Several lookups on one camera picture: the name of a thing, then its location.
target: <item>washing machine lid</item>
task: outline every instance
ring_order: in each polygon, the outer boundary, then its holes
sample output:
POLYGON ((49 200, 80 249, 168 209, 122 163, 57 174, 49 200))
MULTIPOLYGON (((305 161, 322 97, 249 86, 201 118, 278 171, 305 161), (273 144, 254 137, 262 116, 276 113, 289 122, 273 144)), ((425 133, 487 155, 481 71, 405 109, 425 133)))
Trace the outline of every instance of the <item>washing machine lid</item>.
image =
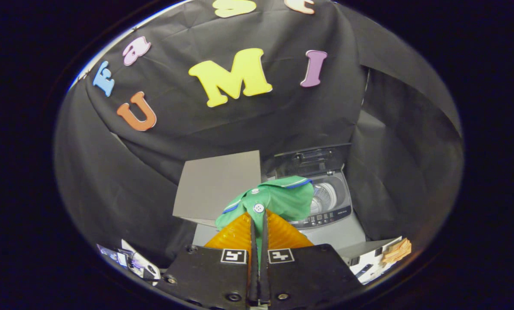
POLYGON ((350 145, 350 143, 341 143, 275 155, 276 178, 339 171, 345 165, 350 145))

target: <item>blue trim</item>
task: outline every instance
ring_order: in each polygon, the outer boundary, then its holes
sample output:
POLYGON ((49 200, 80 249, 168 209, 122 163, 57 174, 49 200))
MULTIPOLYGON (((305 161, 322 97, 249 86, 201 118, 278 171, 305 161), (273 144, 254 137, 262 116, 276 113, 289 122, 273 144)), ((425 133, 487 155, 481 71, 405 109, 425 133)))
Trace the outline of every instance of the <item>blue trim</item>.
POLYGON ((308 183, 312 183, 312 180, 311 179, 306 179, 306 181, 304 181, 303 183, 299 183, 299 184, 292 185, 292 186, 287 186, 285 188, 289 188, 289 189, 298 188, 298 187, 303 186, 303 185, 308 184, 308 183))
POLYGON ((235 206, 233 206, 231 208, 227 208, 226 210, 223 211, 223 214, 228 213, 228 212, 233 211, 233 210, 236 210, 237 206, 239 206, 239 204, 236 204, 235 206))

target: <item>foam letter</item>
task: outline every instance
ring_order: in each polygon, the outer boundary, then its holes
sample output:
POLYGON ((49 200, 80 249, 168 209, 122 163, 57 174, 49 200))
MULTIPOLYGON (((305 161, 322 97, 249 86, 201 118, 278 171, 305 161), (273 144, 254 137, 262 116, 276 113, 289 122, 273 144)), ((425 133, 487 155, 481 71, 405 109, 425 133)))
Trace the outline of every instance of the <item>foam letter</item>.
POLYGON ((132 96, 131 102, 137 105, 140 110, 144 112, 146 116, 145 121, 140 121, 134 114, 132 114, 132 111, 129 108, 129 104, 127 103, 121 104, 121 106, 117 109, 117 114, 123 117, 125 121, 127 121, 128 125, 138 131, 146 131, 155 126, 155 123, 157 122, 157 116, 155 116, 152 108, 144 99, 144 92, 138 92, 132 96))
POLYGON ((213 2, 215 14, 222 18, 245 14, 257 8, 257 4, 249 0, 216 0, 213 2))
POLYGON ((243 90, 245 96, 268 93, 272 90, 272 85, 266 82, 265 73, 262 70, 263 54, 262 49, 241 50, 234 57, 231 72, 214 61, 208 60, 194 65, 188 74, 199 78, 209 97, 207 106, 210 107, 225 104, 228 101, 227 96, 221 95, 219 88, 232 98, 239 98, 242 81, 245 83, 243 90))
POLYGON ((94 77, 94 81, 92 82, 92 85, 100 87, 107 97, 111 95, 111 90, 113 90, 113 85, 115 85, 115 80, 109 79, 111 77, 111 71, 106 69, 108 64, 109 62, 104 61, 100 65, 100 68, 94 77))
POLYGON ((151 45, 151 43, 146 42, 146 37, 139 37, 132 41, 123 51, 123 56, 125 57, 123 63, 125 65, 132 65, 138 57, 144 55, 150 49, 151 45))
POLYGON ((314 10, 306 7, 305 2, 314 4, 312 0, 284 0, 284 4, 292 10, 303 12, 304 14, 314 14, 314 10))
POLYGON ((322 51, 307 51, 306 57, 308 57, 308 67, 306 67, 306 76, 302 80, 301 86, 312 87, 320 84, 320 69, 322 69, 322 63, 327 57, 326 52, 322 51))

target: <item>letter i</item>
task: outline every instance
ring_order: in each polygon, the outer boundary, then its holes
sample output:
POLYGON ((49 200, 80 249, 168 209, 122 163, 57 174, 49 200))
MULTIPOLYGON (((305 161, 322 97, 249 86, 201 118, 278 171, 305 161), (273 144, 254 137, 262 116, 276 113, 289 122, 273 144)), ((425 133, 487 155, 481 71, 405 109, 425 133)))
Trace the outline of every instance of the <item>letter i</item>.
POLYGON ((308 57, 308 67, 306 68, 305 79, 301 82, 303 87, 312 87, 320 84, 320 69, 322 69, 322 63, 327 57, 326 52, 322 51, 308 51, 306 52, 308 57))

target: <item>orange gripper pad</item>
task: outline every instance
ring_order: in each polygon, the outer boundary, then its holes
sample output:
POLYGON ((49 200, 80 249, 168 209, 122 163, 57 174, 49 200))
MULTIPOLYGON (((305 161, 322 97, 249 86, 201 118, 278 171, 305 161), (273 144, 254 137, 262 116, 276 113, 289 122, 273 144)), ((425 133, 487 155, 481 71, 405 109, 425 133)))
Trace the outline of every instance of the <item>orange gripper pad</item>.
POLYGON ((266 210, 268 218, 268 249, 296 249, 312 247, 313 244, 278 214, 266 210))
POLYGON ((224 227, 205 245, 213 249, 247 250, 251 258, 251 217, 245 212, 224 227))

